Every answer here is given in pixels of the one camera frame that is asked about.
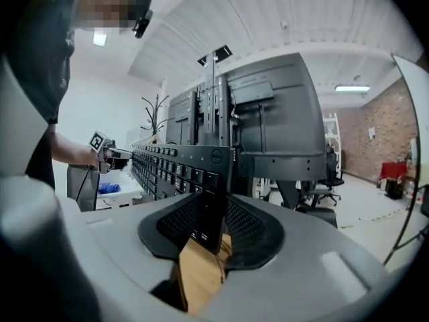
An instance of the fluorescent light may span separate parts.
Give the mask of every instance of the fluorescent light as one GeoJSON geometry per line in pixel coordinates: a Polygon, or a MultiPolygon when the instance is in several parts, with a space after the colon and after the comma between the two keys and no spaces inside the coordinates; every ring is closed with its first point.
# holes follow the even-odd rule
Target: fluorescent light
{"type": "Polygon", "coordinates": [[[107,34],[100,31],[94,31],[93,44],[96,46],[105,46],[107,34]]]}
{"type": "Polygon", "coordinates": [[[367,92],[370,86],[337,86],[335,87],[336,92],[367,92]]]}

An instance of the person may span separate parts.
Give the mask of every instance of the person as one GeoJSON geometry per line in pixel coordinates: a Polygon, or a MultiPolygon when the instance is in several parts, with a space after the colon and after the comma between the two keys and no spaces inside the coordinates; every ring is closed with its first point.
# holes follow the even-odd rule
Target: person
{"type": "MultiPolygon", "coordinates": [[[[149,9],[151,0],[143,2],[149,9]]],[[[6,54],[15,77],[48,129],[29,161],[26,174],[55,189],[52,159],[98,166],[97,154],[56,131],[59,106],[68,90],[74,31],[126,28],[135,23],[136,0],[33,0],[15,30],[6,54]]]]}

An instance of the dell logo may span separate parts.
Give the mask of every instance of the dell logo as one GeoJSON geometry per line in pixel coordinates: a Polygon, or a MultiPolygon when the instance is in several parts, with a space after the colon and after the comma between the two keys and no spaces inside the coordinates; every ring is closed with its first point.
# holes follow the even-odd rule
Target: dell logo
{"type": "Polygon", "coordinates": [[[220,150],[213,150],[212,154],[210,155],[210,159],[212,160],[212,163],[214,164],[220,164],[222,162],[222,152],[220,150]]]}

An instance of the black pants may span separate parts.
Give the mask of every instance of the black pants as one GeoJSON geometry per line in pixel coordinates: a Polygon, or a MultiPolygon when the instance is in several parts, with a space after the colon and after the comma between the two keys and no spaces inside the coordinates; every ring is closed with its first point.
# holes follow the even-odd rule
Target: black pants
{"type": "Polygon", "coordinates": [[[55,189],[54,169],[49,135],[44,133],[36,146],[25,172],[30,178],[45,182],[55,189]]]}

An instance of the coat rack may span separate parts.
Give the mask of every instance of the coat rack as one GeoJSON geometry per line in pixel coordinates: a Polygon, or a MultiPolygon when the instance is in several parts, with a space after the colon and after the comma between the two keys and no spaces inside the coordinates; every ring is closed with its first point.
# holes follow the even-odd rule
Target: coat rack
{"type": "Polygon", "coordinates": [[[144,130],[148,130],[148,131],[152,130],[152,136],[155,136],[155,135],[156,135],[156,133],[157,133],[158,131],[160,131],[160,130],[164,127],[162,124],[168,120],[168,119],[165,119],[165,120],[163,120],[163,121],[161,121],[161,122],[159,122],[159,123],[158,123],[158,111],[159,111],[160,107],[162,106],[162,103],[163,103],[163,102],[164,102],[168,97],[169,97],[169,96],[167,95],[167,97],[165,97],[164,99],[162,99],[162,100],[161,100],[161,102],[160,102],[160,103],[158,103],[158,100],[159,100],[160,96],[157,94],[157,95],[156,95],[155,107],[152,105],[152,103],[151,103],[150,101],[148,101],[147,99],[145,99],[145,98],[143,98],[143,97],[142,97],[142,99],[143,99],[144,101],[146,101],[147,103],[149,103],[149,105],[152,107],[152,114],[150,113],[149,109],[146,107],[147,114],[148,114],[148,115],[149,115],[149,117],[150,117],[151,127],[144,127],[144,126],[141,126],[140,128],[141,128],[141,129],[144,129],[144,130]]]}

